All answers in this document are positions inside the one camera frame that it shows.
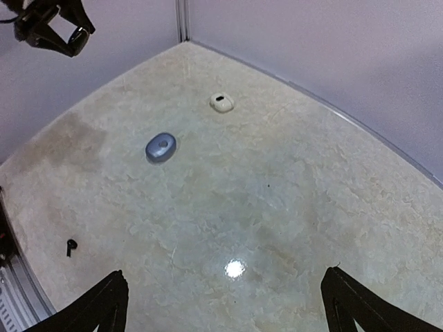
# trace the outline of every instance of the small black object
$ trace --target small black object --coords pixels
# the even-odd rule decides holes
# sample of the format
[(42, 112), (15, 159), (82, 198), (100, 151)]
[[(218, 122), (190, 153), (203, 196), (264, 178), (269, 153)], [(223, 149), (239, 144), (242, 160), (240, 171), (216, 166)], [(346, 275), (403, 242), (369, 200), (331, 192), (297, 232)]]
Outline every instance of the small black object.
[(77, 242), (75, 242), (72, 239), (69, 239), (67, 244), (68, 244), (68, 251), (66, 253), (66, 256), (70, 257), (71, 256), (71, 250), (77, 249), (78, 244), (77, 244)]

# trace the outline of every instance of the white wall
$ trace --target white wall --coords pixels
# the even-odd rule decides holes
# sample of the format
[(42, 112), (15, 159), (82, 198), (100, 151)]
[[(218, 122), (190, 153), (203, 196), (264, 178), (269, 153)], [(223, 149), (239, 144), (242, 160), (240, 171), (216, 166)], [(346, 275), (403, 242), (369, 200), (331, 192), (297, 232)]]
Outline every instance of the white wall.
[[(73, 59), (19, 43), (12, 25), (0, 25), (0, 162), (83, 97), (178, 44), (175, 0), (83, 5), (97, 31)], [(5, 6), (0, 14), (14, 17)], [(65, 40), (74, 29), (62, 19), (51, 25)]]
[(192, 38), (315, 93), (443, 180), (443, 2), (190, 0)]

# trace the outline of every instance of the gray wall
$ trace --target gray wall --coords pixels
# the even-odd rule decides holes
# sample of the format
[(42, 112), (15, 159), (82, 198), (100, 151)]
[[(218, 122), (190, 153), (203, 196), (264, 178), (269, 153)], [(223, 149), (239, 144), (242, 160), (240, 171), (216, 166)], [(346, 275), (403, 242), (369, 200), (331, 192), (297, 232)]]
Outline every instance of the gray wall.
[[(14, 40), (0, 25), (0, 162), (115, 76), (178, 44), (174, 0), (83, 0), (97, 31), (70, 59)], [(14, 15), (0, 4), (1, 18)], [(67, 37), (73, 26), (51, 24)]]
[(443, 180), (443, 2), (190, 0), (192, 37), (315, 93)]

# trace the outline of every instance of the blue oval object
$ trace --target blue oval object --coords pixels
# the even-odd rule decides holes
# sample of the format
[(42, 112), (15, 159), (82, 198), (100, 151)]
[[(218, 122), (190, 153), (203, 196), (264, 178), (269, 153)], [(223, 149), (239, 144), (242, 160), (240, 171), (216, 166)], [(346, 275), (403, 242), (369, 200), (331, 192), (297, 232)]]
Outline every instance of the blue oval object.
[(170, 133), (160, 133), (146, 145), (146, 157), (152, 163), (164, 163), (172, 157), (177, 141)]

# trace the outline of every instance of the black clamp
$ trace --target black clamp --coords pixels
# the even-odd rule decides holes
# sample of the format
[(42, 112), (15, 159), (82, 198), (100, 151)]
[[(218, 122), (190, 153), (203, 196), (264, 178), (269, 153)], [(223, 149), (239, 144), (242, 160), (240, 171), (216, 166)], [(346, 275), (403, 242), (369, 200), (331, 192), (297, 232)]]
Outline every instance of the black clamp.
[[(67, 43), (48, 24), (57, 14), (77, 26)], [(81, 0), (34, 0), (14, 21), (20, 42), (69, 57), (78, 55), (95, 31)]]

